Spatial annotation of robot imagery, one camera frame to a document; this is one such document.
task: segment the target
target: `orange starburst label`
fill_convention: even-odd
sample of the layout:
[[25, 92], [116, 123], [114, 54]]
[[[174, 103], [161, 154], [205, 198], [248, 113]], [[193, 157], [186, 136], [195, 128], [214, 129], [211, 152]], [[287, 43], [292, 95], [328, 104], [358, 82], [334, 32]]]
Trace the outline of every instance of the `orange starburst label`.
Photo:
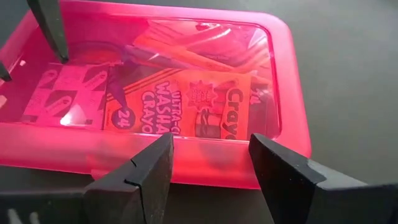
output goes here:
[[213, 107], [213, 99], [217, 97], [213, 84], [204, 84], [201, 80], [198, 83], [190, 83], [187, 93], [189, 98], [188, 106], [196, 106], [198, 110]]

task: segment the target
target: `black plastic piece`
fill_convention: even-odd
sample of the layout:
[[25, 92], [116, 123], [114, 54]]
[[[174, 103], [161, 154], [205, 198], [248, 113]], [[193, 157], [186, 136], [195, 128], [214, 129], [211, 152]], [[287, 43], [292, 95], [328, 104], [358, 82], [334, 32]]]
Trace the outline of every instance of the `black plastic piece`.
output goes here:
[[10, 73], [8, 73], [5, 66], [0, 62], [0, 78], [6, 82], [11, 81]]
[[275, 224], [398, 223], [398, 185], [367, 185], [260, 134], [249, 152]]
[[154, 143], [134, 156], [135, 172], [126, 178], [126, 183], [138, 186], [142, 194], [142, 207], [146, 223], [161, 223], [169, 194], [173, 169], [173, 135], [164, 134]]
[[68, 46], [58, 0], [27, 0], [47, 42], [61, 63], [68, 62]]
[[0, 192], [0, 223], [160, 224], [173, 151], [172, 134], [164, 134], [84, 189]]

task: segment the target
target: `printed logo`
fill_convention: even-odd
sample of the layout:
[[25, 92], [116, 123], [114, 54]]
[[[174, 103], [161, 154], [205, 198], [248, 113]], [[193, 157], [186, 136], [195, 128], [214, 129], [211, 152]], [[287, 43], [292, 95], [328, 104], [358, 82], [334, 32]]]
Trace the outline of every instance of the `printed logo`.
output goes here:
[[213, 91], [213, 84], [203, 84], [200, 80], [198, 83], [190, 83], [189, 85], [188, 106], [196, 106], [198, 111], [202, 108], [213, 107], [213, 99], [217, 97]]
[[170, 82], [163, 82], [156, 85], [154, 91], [144, 92], [141, 99], [144, 105], [141, 117], [143, 133], [181, 133], [181, 91], [172, 91]]

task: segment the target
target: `pink plastic container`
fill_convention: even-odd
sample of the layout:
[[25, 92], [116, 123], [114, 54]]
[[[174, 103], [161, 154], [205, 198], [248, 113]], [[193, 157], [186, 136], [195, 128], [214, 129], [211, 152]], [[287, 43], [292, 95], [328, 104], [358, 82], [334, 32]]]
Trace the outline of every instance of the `pink plastic container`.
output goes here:
[[61, 65], [28, 12], [0, 59], [0, 164], [91, 174], [175, 135], [172, 182], [258, 189], [261, 133], [309, 157], [289, 28], [254, 12], [62, 1]]

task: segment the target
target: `black clamp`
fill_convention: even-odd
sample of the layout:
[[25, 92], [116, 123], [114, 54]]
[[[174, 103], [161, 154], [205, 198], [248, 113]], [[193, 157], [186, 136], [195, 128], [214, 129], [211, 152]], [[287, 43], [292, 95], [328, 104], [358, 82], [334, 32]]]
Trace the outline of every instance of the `black clamp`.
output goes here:
[[0, 223], [161, 223], [173, 151], [172, 134], [164, 134], [84, 189], [0, 192]]

